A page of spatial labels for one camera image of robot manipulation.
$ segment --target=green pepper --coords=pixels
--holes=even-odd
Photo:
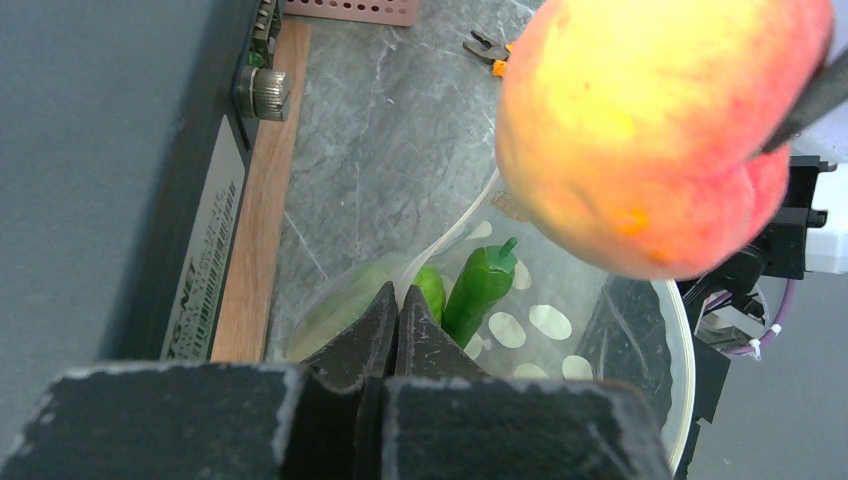
[[[512,288],[516,243],[512,237],[503,246],[480,247],[465,261],[442,317],[442,328],[460,347],[468,345],[483,317]]]
[[[442,323],[442,314],[445,311],[445,283],[442,281],[442,275],[439,269],[432,265],[424,265],[415,279],[413,285],[417,285],[424,294],[424,300],[427,301],[427,306],[430,307],[430,313],[433,315],[433,321],[436,325]]]

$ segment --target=wooden trim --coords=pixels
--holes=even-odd
[[[311,33],[308,24],[284,21],[277,41],[274,69],[291,78],[291,111],[285,122],[259,125],[218,316],[213,362],[260,362],[265,352]]]

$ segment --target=red-yellow peach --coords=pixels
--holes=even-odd
[[[515,42],[496,153],[551,240],[622,275],[691,278],[779,206],[755,155],[830,43],[827,0],[548,0]]]

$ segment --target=gray marble surface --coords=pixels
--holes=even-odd
[[[277,259],[267,358],[284,358],[315,292],[386,253],[418,253],[494,171],[500,79],[462,49],[504,42],[541,0],[426,0],[410,28],[323,19],[307,85]]]

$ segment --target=purple cable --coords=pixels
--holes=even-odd
[[[730,298],[730,296],[731,296],[731,293],[730,293],[730,292],[724,292],[724,293],[722,293],[721,295],[719,295],[718,297],[716,297],[715,299],[713,299],[710,303],[708,303],[708,304],[707,304],[707,306],[706,306],[706,307],[704,307],[704,311],[712,310],[712,309],[714,309],[715,307],[717,307],[717,306],[721,305],[722,303],[724,303],[724,301],[725,301],[725,300],[727,300],[728,298]]]
[[[772,326],[780,325],[783,326],[784,320],[789,315],[789,310],[792,309],[792,297],[795,296],[795,285],[797,281],[788,279],[786,280],[786,288],[783,290],[783,299],[780,301],[780,307],[777,309],[777,315],[774,316],[774,322],[772,322]],[[774,330],[766,330],[765,335],[760,338],[760,347],[765,347],[776,337],[777,334],[774,333]],[[750,353],[755,353],[756,350],[751,345],[745,345],[742,347],[731,348],[728,350],[724,350],[723,353],[728,355],[747,355]]]

